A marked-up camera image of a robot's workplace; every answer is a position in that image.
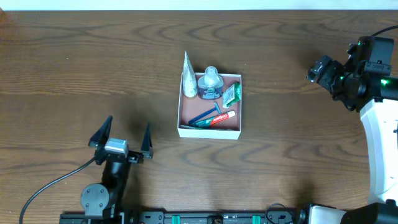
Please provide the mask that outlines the blue disposable razor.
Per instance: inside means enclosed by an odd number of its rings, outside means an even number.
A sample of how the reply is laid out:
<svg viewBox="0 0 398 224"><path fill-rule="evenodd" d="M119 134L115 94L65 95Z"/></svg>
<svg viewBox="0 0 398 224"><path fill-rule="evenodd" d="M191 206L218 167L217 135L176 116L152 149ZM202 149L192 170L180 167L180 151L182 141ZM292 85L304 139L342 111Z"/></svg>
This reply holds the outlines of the blue disposable razor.
<svg viewBox="0 0 398 224"><path fill-rule="evenodd" d="M214 102L214 107L212 109L210 109L202 114L199 114L195 118L191 119L188 123L193 124L194 122L197 122L198 120L204 118L205 116L208 116L209 114L211 114L214 111L216 111L218 114L221 114L221 109L217 102Z"/></svg>

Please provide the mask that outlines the white square box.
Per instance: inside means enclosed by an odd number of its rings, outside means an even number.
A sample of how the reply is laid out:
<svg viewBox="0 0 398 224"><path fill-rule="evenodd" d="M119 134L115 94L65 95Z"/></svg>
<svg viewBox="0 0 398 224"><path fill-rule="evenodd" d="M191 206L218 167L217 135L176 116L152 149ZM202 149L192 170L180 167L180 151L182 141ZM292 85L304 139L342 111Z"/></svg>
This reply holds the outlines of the white square box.
<svg viewBox="0 0 398 224"><path fill-rule="evenodd" d="M199 97L187 98L183 94L183 85L180 84L177 131L181 138L209 138L209 139L230 139L237 140L242 130L242 100L233 104L230 108L221 107L220 110L225 113L234 111L236 113L230 119L216 123L206 129L188 129L188 122L194 117L212 109L213 100L203 100Z"/></svg>

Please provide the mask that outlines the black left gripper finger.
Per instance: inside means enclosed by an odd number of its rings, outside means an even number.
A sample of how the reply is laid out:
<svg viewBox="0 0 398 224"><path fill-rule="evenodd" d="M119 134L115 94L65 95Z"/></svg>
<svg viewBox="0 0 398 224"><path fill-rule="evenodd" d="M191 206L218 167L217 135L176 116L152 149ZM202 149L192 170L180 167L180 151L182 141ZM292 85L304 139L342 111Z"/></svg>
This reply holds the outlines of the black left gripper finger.
<svg viewBox="0 0 398 224"><path fill-rule="evenodd" d="M152 159L154 152L153 152L153 147L152 147L152 141L151 141L151 136L150 136L150 124L147 124L145 133L144 133L144 138L141 144L141 154L143 157L147 159Z"/></svg>
<svg viewBox="0 0 398 224"><path fill-rule="evenodd" d="M109 134L111 131L111 123L112 123L113 117L109 115L106 119L106 121L102 124L102 126L97 130L97 132L90 137L90 140L88 142L89 147L95 147L95 148L101 148L104 147L106 142L109 139Z"/></svg>

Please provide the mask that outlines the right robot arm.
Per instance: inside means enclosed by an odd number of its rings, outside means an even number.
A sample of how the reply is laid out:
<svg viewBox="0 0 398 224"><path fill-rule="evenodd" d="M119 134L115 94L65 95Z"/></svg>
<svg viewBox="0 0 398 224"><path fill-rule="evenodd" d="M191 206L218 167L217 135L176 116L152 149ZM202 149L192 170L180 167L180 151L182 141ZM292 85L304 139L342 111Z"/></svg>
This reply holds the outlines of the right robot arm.
<svg viewBox="0 0 398 224"><path fill-rule="evenodd" d="M310 204L296 223L397 223L397 78L392 77L394 40L376 34L351 44L341 64L324 55L307 79L326 89L333 100L357 111L368 145L369 197L366 206L339 210Z"/></svg>

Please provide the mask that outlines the white Pantene tube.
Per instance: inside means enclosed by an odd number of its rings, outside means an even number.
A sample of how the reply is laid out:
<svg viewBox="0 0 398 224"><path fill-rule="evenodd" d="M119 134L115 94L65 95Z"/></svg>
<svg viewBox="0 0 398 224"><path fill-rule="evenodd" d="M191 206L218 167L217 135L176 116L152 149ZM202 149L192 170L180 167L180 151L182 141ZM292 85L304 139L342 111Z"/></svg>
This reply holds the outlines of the white Pantene tube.
<svg viewBox="0 0 398 224"><path fill-rule="evenodd" d="M195 98L198 93L197 79L187 52L183 61L182 91L187 98Z"/></svg>

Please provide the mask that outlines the green white soap box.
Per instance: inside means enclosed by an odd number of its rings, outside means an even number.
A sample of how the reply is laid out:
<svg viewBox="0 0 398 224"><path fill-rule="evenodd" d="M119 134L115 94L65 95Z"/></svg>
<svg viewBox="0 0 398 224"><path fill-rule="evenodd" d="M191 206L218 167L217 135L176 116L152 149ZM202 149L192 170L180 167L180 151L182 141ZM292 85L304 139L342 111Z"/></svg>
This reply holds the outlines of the green white soap box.
<svg viewBox="0 0 398 224"><path fill-rule="evenodd" d="M229 108L241 99L241 84L233 83L224 93L222 104L223 108Z"/></svg>

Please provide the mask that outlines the white green toothbrush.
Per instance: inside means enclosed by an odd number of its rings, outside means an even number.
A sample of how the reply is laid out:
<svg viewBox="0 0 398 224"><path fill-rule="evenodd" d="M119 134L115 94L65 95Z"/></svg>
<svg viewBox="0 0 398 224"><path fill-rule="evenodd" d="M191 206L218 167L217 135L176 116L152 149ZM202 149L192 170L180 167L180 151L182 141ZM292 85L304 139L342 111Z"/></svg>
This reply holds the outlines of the white green toothbrush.
<svg viewBox="0 0 398 224"><path fill-rule="evenodd" d="M235 130L232 130L232 129L200 128L200 127L189 126L189 125L180 125L179 128L182 128L182 129L196 129L196 130L213 130L213 131L235 131Z"/></svg>

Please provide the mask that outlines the small clear pump bottle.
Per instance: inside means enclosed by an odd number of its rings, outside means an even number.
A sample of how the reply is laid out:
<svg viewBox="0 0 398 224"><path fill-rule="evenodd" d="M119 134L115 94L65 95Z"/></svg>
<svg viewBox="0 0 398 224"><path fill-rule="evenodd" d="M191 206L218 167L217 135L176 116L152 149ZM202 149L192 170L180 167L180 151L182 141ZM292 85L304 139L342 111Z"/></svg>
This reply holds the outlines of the small clear pump bottle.
<svg viewBox="0 0 398 224"><path fill-rule="evenodd" d="M198 96L203 100L215 100L222 96L224 81L215 67L209 66L198 81Z"/></svg>

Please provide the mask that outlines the red green toothpaste tube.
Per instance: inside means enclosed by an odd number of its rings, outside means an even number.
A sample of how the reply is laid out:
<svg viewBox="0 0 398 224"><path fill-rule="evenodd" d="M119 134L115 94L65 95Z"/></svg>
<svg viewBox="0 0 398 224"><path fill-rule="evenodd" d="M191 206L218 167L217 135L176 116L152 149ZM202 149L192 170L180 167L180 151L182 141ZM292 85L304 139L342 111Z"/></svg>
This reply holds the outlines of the red green toothpaste tube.
<svg viewBox="0 0 398 224"><path fill-rule="evenodd" d="M212 126L214 124L217 124L219 122L222 122L222 121L225 121L227 119L230 119L230 118L234 117L235 115L236 115L235 111L233 111L233 110L232 111L228 111L228 112L225 112L225 113L221 113L221 114L219 114L217 116L210 117L208 119L204 119L204 120L201 120L201 121L196 121L196 122L192 123L192 126L196 127L196 128L208 128L208 127L210 127L210 126Z"/></svg>

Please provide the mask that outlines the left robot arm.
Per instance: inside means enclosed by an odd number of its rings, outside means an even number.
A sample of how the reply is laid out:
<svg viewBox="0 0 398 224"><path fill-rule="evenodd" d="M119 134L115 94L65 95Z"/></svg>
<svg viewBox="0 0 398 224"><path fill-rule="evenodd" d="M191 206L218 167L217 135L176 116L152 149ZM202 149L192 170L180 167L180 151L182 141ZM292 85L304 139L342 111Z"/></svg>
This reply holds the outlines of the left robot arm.
<svg viewBox="0 0 398 224"><path fill-rule="evenodd" d="M95 148L95 164L105 165L101 182L88 185L81 193L80 202L89 223L129 223L134 219L122 205L129 170L133 164L152 159L154 154L149 125L141 149L132 151L127 140L109 136L112 120L108 116L88 142L89 147Z"/></svg>

